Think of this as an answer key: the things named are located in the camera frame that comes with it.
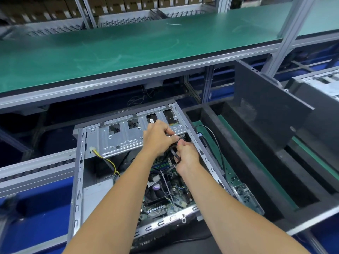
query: metal computer chassis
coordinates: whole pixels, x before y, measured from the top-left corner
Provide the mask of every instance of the metal computer chassis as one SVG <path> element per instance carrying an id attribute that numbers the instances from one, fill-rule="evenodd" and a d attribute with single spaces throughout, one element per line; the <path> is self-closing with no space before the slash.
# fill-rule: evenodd
<path id="1" fill-rule="evenodd" d="M 204 148 L 193 127 L 174 100 L 143 107 L 138 106 L 137 108 L 112 113 L 107 117 L 98 118 L 75 127 L 74 135 L 77 135 L 78 143 L 68 241 L 76 234 L 84 222 L 82 217 L 84 166 L 86 165 L 87 159 L 94 156 L 89 147 L 95 147 L 103 157 L 111 157 L 140 148 L 143 145 L 143 130 L 146 130 L 148 124 L 146 116 L 155 113 L 158 119 L 167 123 L 163 111 L 169 109 L 172 110 L 173 118 L 178 122 L 172 125 L 171 129 L 177 135 L 186 133 L 186 135 L 190 137 L 191 142 L 197 148 L 209 173 L 227 192 L 232 196 L 238 197 L 237 191 L 234 190 L 233 187 L 230 187 L 223 178 L 219 165 L 214 162 L 214 159 Z M 166 226 L 172 226 L 176 223 L 186 223 L 186 219 L 191 219 L 192 216 L 197 214 L 198 210 L 196 205 L 191 205 L 175 214 L 141 226 L 137 228 L 134 239 Z"/>

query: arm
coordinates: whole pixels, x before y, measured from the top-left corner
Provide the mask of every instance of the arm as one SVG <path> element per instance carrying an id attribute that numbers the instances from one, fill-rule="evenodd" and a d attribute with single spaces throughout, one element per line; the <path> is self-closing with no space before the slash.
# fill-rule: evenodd
<path id="1" fill-rule="evenodd" d="M 154 159 L 179 137 L 164 122 L 148 124 L 143 148 L 87 218 L 63 254 L 129 253 Z"/>
<path id="2" fill-rule="evenodd" d="M 296 240 L 231 197 L 200 165 L 191 143 L 180 140 L 177 171 L 191 191 L 222 253 L 309 254 Z"/>

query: white label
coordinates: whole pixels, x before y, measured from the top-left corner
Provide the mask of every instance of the white label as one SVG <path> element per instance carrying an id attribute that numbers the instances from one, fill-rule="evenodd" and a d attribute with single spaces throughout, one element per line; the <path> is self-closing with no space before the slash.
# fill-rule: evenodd
<path id="1" fill-rule="evenodd" d="M 66 18 L 70 19 L 72 16 L 70 15 L 70 12 L 67 10 L 67 11 L 64 11 L 65 13 L 65 16 Z"/>
<path id="2" fill-rule="evenodd" d="M 27 23 L 31 22 L 31 20 L 30 20 L 29 17 L 27 16 L 27 14 L 21 14 L 21 15 L 22 15 L 23 19 L 24 19 Z"/>
<path id="3" fill-rule="evenodd" d="M 45 15 L 45 18 L 48 19 L 48 20 L 51 20 L 52 18 L 50 17 L 50 15 L 48 14 L 48 12 L 44 12 L 43 13 Z"/>

